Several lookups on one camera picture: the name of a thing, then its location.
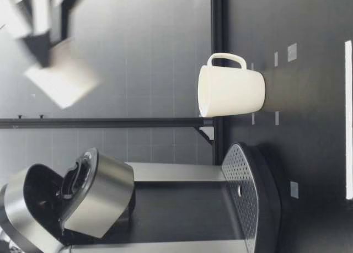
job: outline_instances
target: blurred object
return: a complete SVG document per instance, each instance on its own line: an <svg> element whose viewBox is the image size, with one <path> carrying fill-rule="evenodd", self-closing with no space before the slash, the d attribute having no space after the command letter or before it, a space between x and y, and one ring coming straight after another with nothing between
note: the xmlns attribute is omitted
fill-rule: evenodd
<svg viewBox="0 0 353 253"><path fill-rule="evenodd" d="M0 27L21 39L36 63L25 75L60 108L98 85L98 79L70 48L69 15L78 0L0 0Z"/></svg>
<svg viewBox="0 0 353 253"><path fill-rule="evenodd" d="M50 67L35 64L25 75L61 108L73 105L99 84L94 72L75 56L69 40L51 49Z"/></svg>

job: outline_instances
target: white label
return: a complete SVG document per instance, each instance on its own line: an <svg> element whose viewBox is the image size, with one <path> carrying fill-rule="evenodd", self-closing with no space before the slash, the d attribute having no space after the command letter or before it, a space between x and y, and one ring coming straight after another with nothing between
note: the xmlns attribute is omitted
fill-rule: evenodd
<svg viewBox="0 0 353 253"><path fill-rule="evenodd" d="M275 52L275 67L278 67L278 52Z"/></svg>
<svg viewBox="0 0 353 253"><path fill-rule="evenodd" d="M299 199L299 184L294 181L291 181L291 196Z"/></svg>
<svg viewBox="0 0 353 253"><path fill-rule="evenodd" d="M252 113L252 125L255 125L255 113Z"/></svg>
<svg viewBox="0 0 353 253"><path fill-rule="evenodd" d="M280 125L280 112L279 111L275 112L275 125L276 126Z"/></svg>
<svg viewBox="0 0 353 253"><path fill-rule="evenodd" d="M297 44L288 47L288 62L297 59Z"/></svg>

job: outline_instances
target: silver metal panel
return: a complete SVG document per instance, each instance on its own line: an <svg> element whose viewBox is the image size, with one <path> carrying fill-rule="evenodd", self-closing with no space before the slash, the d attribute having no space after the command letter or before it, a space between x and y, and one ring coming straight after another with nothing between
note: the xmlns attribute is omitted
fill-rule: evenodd
<svg viewBox="0 0 353 253"><path fill-rule="evenodd" d="M90 149L84 155L94 158L96 153L96 149ZM63 226L101 238L127 208L134 190L134 176L132 167L101 152L97 162L92 184L78 194L84 197L79 198L79 205L70 212Z"/></svg>
<svg viewBox="0 0 353 253"><path fill-rule="evenodd" d="M163 164L163 163L128 163L133 167L135 181L225 181L219 166Z"/></svg>
<svg viewBox="0 0 353 253"><path fill-rule="evenodd" d="M33 218L25 203L23 187L28 170L13 176L7 185L4 195L7 217L12 226L42 252L56 253L63 245Z"/></svg>
<svg viewBox="0 0 353 253"><path fill-rule="evenodd" d="M244 240L73 246L61 253L246 253Z"/></svg>
<svg viewBox="0 0 353 253"><path fill-rule="evenodd" d="M239 145L235 144L229 150L222 170L229 183L248 252L253 253L259 221L259 197L249 162Z"/></svg>

